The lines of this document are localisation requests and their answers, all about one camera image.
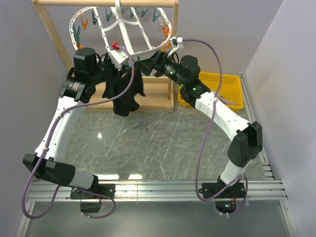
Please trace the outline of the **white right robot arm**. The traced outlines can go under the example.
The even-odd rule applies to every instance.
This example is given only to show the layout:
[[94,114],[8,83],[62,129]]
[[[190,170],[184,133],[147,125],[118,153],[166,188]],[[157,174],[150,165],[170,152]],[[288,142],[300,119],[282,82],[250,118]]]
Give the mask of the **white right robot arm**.
[[181,87],[182,98],[193,108],[210,117],[210,124],[217,124],[226,133],[231,141],[227,151],[229,161],[218,177],[217,184],[206,192],[196,189],[196,194],[202,201],[212,200],[219,195],[230,198],[248,163],[262,151],[261,125],[238,116],[201,82],[196,57],[185,55],[176,63],[167,52],[158,50],[150,58],[135,62],[135,67],[146,76],[156,71],[156,77],[167,76],[177,83]]

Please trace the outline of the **black striped underwear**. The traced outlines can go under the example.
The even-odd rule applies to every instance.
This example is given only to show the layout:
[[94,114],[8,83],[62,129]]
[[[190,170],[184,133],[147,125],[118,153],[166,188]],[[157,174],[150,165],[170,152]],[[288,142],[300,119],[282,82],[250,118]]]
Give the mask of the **black striped underwear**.
[[[131,79],[132,70],[126,69],[123,75],[118,79],[117,84],[114,86],[114,91],[104,91],[102,98],[113,98],[122,93],[128,86]],[[133,82],[129,90],[120,98],[113,101],[113,111],[116,115],[126,117],[130,112],[134,112],[139,109],[140,105],[135,101],[135,95],[144,94],[144,84],[141,71],[136,68],[134,72]]]

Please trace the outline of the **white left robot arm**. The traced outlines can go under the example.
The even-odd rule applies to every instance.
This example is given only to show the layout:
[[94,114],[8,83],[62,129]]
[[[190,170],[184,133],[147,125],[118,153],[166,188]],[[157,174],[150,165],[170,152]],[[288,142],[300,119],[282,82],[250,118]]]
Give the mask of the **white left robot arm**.
[[87,198],[104,194],[98,176],[65,163],[66,150],[78,119],[87,106],[92,106],[91,97],[100,83],[117,78],[119,71],[108,53],[98,55],[94,49],[78,49],[72,67],[61,86],[58,104],[49,128],[33,154],[25,154],[23,164],[31,175],[26,182],[29,188],[34,178],[59,187],[77,188]]

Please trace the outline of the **white oval clip hanger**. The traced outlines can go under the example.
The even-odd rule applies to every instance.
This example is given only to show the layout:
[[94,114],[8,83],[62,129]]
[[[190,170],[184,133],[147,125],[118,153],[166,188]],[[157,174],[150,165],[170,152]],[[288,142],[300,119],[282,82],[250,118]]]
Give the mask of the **white oval clip hanger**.
[[172,18],[165,13],[165,0],[113,5],[88,5],[76,12],[69,22],[69,33],[75,50],[92,47],[96,37],[104,42],[104,51],[112,44],[122,45],[133,58],[149,55],[171,46],[176,35],[178,1],[171,1]]

